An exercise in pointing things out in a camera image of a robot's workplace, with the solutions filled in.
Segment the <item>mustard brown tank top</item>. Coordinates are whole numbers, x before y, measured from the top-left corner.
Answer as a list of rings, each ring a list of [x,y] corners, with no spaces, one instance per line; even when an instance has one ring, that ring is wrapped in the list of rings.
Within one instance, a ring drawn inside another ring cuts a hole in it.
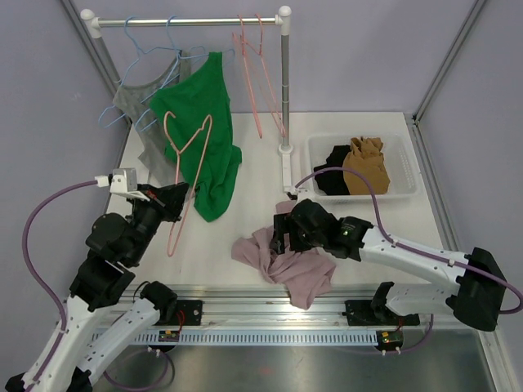
[[[342,167],[360,173],[371,185],[375,194],[386,194],[390,178],[382,152],[384,144],[379,137],[353,137],[351,152]]]

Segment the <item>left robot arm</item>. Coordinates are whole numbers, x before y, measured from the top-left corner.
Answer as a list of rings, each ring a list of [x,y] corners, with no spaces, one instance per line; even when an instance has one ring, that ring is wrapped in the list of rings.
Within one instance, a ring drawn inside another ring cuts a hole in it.
[[[91,391],[106,368],[148,327],[169,324],[177,314],[177,294],[154,281],[97,340],[93,333],[135,278],[145,250],[163,222],[181,219],[188,184],[156,188],[136,185],[124,196],[129,216],[105,213],[87,237],[87,259],[79,266],[61,300],[37,276],[36,281],[59,308],[60,321],[35,364],[12,376],[7,391]]]

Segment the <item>black tank top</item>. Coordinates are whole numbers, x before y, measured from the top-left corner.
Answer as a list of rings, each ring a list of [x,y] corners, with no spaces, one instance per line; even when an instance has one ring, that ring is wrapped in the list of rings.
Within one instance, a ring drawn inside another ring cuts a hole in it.
[[[351,152],[349,145],[335,145],[325,159],[325,164],[314,168],[314,172],[331,168],[342,167],[345,157]],[[318,188],[328,196],[347,196],[349,189],[344,181],[342,171],[325,171],[315,176]]]

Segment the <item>mauve pink tank top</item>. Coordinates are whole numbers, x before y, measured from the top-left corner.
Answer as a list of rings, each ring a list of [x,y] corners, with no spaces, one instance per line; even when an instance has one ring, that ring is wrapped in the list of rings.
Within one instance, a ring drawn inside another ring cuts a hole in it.
[[[312,249],[281,255],[270,250],[274,234],[272,226],[258,229],[249,238],[237,239],[231,248],[231,258],[253,267],[268,283],[282,284],[288,291],[292,306],[308,310],[317,296],[332,290],[336,264]]]

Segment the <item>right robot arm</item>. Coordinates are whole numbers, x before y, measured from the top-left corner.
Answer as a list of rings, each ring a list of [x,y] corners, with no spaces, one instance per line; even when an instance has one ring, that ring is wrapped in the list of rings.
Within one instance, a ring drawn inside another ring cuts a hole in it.
[[[278,255],[321,248],[338,259],[384,265],[423,279],[421,285],[381,283],[370,309],[379,323],[412,314],[451,314],[483,332],[498,325],[506,279],[485,249],[463,253],[422,247],[393,238],[369,221],[337,218],[310,199],[276,214],[273,223],[270,249]]]

